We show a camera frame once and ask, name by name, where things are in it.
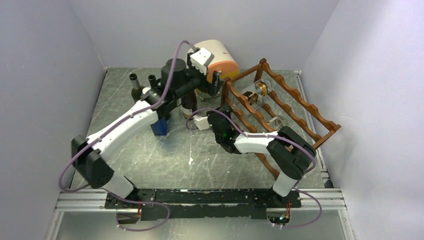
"orange and white container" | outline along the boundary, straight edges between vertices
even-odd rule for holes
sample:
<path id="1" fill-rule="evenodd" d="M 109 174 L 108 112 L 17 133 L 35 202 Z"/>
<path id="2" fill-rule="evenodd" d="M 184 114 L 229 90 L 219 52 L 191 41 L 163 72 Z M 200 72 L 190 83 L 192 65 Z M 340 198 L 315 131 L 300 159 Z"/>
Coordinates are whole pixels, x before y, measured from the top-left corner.
<path id="1" fill-rule="evenodd" d="M 201 41 L 194 46 L 198 48 L 205 48 L 209 50 L 214 58 L 209 63 L 208 68 L 208 74 L 207 74 L 207 80 L 212 83 L 212 73 L 214 71 L 221 71 L 220 78 L 224 80 L 225 78 L 233 78 L 237 74 L 239 74 L 240 69 L 239 65 L 234 61 L 234 58 L 230 55 L 224 44 L 218 40 L 212 39 L 212 40 L 205 40 Z M 198 89 L 196 89 L 197 94 L 201 98 L 210 98 L 211 96 L 207 93 L 201 92 Z"/>

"marble tabletop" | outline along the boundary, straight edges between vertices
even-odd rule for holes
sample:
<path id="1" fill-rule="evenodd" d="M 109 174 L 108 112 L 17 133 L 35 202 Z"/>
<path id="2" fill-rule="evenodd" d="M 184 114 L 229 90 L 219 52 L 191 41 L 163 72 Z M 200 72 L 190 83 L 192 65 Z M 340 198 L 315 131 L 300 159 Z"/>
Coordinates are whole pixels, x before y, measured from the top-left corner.
<path id="1" fill-rule="evenodd" d="M 100 95 L 92 114 L 88 135 L 93 134 L 116 118 L 124 114 L 133 105 L 131 98 L 132 84 L 129 74 L 136 73 L 143 86 L 149 86 L 148 75 L 160 77 L 160 68 L 121 68 L 108 69 Z M 292 88 L 299 88 L 293 71 L 275 71 L 281 74 Z M 235 87 L 241 91 L 252 84 L 254 74 L 239 80 Z M 278 97 L 292 107 L 293 112 L 306 120 L 305 110 L 281 87 L 275 87 Z M 309 143 L 312 139 L 268 96 L 265 97 L 272 110 L 288 121 L 288 125 L 304 137 Z M 198 99 L 198 107 L 219 107 L 220 97 Z M 262 111 L 267 118 L 271 117 Z M 258 128 L 265 130 L 253 119 L 247 120 Z M 150 127 L 145 127 L 135 137 L 125 143 L 107 161 L 112 169 L 126 176 L 139 188 L 270 188 L 275 182 L 274 177 L 264 167 L 254 153 L 229 154 L 215 143 L 214 134 L 207 130 L 188 130 L 184 126 L 185 119 L 179 108 L 171 112 L 168 120 L 168 134 L 154 136 Z M 280 170 L 275 161 L 268 156 L 270 164 Z M 299 184 L 300 188 L 323 188 L 319 165 L 307 174 Z M 85 184 L 81 175 L 76 172 L 72 188 Z"/>

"white wall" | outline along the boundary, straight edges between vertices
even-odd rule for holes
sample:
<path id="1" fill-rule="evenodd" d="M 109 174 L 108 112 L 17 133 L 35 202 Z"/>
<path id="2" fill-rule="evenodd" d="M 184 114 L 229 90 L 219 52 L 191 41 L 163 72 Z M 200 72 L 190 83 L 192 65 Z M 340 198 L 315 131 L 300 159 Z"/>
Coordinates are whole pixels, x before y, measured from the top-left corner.
<path id="1" fill-rule="evenodd" d="M 40 240 L 104 69 L 68 1 L 0 2 L 0 239 Z"/>
<path id="2" fill-rule="evenodd" d="M 287 70 L 304 66 L 337 2 L 71 0 L 108 67 L 162 67 L 181 40 L 218 39 L 241 68 Z"/>
<path id="3" fill-rule="evenodd" d="M 302 72 L 357 239 L 423 239 L 424 2 L 340 0 Z"/>

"brown bottle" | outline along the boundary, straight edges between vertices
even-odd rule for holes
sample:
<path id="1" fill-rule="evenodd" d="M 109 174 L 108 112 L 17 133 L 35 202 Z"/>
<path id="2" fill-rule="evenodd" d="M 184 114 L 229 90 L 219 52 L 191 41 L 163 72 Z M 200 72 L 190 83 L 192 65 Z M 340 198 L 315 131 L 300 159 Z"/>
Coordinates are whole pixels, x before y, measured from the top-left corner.
<path id="1" fill-rule="evenodd" d="M 198 99 L 194 90 L 181 97 L 181 109 L 184 118 L 188 118 L 194 111 L 198 109 Z"/>
<path id="2" fill-rule="evenodd" d="M 131 80 L 132 83 L 132 90 L 131 90 L 131 97 L 134 100 L 134 103 L 137 102 L 138 100 L 140 100 L 143 92 L 143 88 L 144 86 L 141 86 L 139 83 L 139 80 L 137 78 L 137 75 L 135 73 L 131 73 L 129 75 L 129 79 Z"/>

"gray wall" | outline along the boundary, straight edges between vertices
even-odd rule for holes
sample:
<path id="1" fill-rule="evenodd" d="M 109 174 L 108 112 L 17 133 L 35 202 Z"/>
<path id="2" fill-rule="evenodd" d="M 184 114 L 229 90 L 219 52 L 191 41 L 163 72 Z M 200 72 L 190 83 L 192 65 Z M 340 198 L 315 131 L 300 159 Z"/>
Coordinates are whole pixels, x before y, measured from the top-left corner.
<path id="1" fill-rule="evenodd" d="M 39 240 L 104 69 L 68 1 L 0 2 L 0 239 Z"/>
<path id="2" fill-rule="evenodd" d="M 302 72 L 357 239 L 423 239 L 424 2 L 340 0 Z"/>
<path id="3" fill-rule="evenodd" d="M 70 1 L 107 67 L 162 67 L 179 41 L 218 39 L 241 68 L 267 58 L 285 70 L 305 65 L 338 2 Z"/>

